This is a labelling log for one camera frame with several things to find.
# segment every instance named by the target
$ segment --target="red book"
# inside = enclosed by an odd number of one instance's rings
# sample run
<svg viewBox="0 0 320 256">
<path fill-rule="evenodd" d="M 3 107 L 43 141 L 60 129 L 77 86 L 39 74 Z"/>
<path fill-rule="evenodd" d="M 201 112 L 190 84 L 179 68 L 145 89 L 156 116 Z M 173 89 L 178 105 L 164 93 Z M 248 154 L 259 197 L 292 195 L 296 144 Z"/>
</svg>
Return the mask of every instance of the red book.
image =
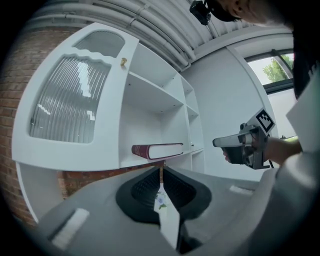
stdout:
<svg viewBox="0 0 320 256">
<path fill-rule="evenodd" d="M 131 151 L 149 160 L 174 157 L 184 152 L 182 143 L 133 145 Z"/>
</svg>

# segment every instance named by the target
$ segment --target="ribbed glass panel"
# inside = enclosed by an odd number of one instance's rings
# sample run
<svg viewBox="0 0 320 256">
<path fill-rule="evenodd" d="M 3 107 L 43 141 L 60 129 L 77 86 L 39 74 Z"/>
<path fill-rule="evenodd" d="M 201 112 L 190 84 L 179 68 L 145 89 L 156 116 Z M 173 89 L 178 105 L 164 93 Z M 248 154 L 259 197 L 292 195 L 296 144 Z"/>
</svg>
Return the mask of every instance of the ribbed glass panel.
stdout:
<svg viewBox="0 0 320 256">
<path fill-rule="evenodd" d="M 36 102 L 30 120 L 35 138 L 90 143 L 99 99 L 110 66 L 68 56 L 53 69 Z"/>
<path fill-rule="evenodd" d="M 73 47 L 79 50 L 88 50 L 92 53 L 101 53 L 103 56 L 111 56 L 116 58 L 125 40 L 116 33 L 110 31 L 95 31 L 88 34 Z"/>
</svg>

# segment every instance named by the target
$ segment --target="white cabinet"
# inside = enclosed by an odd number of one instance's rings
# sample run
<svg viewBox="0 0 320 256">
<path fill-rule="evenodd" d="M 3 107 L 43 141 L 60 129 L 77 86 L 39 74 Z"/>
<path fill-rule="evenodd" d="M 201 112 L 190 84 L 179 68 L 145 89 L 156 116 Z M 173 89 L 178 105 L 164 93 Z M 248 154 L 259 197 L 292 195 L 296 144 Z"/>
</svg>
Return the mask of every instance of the white cabinet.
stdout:
<svg viewBox="0 0 320 256">
<path fill-rule="evenodd" d="M 62 200 L 56 170 L 147 164 L 152 160 L 132 154 L 132 145 L 162 143 L 183 143 L 183 155 L 168 164 L 202 170 L 194 154 L 202 137 L 190 84 L 137 38 L 94 23 L 62 42 L 32 76 L 14 121 L 12 159 L 37 220 Z M 35 192 L 31 180 L 45 185 Z M 42 195 L 53 203 L 43 204 Z"/>
</svg>

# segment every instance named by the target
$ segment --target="black cable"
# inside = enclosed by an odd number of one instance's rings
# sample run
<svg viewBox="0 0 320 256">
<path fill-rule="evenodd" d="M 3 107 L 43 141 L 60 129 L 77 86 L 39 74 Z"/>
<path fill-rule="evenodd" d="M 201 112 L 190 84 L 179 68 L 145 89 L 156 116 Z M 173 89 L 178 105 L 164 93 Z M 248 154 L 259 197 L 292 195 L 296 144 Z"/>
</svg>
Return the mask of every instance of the black cable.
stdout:
<svg viewBox="0 0 320 256">
<path fill-rule="evenodd" d="M 270 160 L 269 160 L 269 164 L 270 164 L 271 168 L 275 168 L 274 164 Z"/>
</svg>

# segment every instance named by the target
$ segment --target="white shelf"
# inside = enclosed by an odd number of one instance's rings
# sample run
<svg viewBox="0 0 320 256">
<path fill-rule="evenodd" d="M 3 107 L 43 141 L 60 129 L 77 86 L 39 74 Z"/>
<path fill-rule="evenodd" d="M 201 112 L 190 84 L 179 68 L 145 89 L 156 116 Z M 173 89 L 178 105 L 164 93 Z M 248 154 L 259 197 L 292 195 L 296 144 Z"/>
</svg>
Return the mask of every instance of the white shelf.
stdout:
<svg viewBox="0 0 320 256">
<path fill-rule="evenodd" d="M 197 151 L 204 148 L 203 133 L 201 127 L 200 117 L 189 119 L 190 125 L 190 142 L 194 144 L 191 151 Z"/>
<path fill-rule="evenodd" d="M 195 143 L 193 143 L 193 146 L 191 146 L 191 152 L 192 153 L 200 151 L 200 150 L 203 150 L 203 149 L 204 149 L 204 145 L 203 144 L 195 144 Z"/>
<path fill-rule="evenodd" d="M 154 113 L 164 113 L 183 105 L 164 89 L 132 72 L 126 80 L 123 102 Z"/>
<path fill-rule="evenodd" d="M 171 168 L 181 168 L 192 171 L 192 155 L 190 153 L 165 160 L 165 165 Z"/>
<path fill-rule="evenodd" d="M 204 174 L 205 173 L 205 152 L 199 150 L 191 154 L 192 157 L 192 171 Z"/>
<path fill-rule="evenodd" d="M 194 90 L 188 92 L 185 95 L 185 102 L 195 112 L 198 112 L 198 104 L 197 104 L 196 94 Z"/>
<path fill-rule="evenodd" d="M 199 116 L 199 114 L 188 105 L 186 106 L 186 110 L 188 113 L 189 120 L 192 120 L 192 119 L 196 118 L 197 116 Z"/>
<path fill-rule="evenodd" d="M 131 152 L 132 145 L 183 143 L 183 151 L 190 150 L 188 124 L 183 106 L 158 110 L 122 105 L 119 132 L 119 160 L 121 167 L 147 164 L 150 161 Z"/>
<path fill-rule="evenodd" d="M 177 71 L 153 51 L 138 44 L 130 71 L 162 87 L 169 83 Z"/>
<path fill-rule="evenodd" d="M 180 74 L 177 73 L 167 84 L 162 85 L 162 88 L 179 101 L 186 102 Z"/>
<path fill-rule="evenodd" d="M 181 76 L 181 81 L 182 81 L 184 95 L 187 95 L 194 90 L 192 86 L 182 76 Z"/>
</svg>

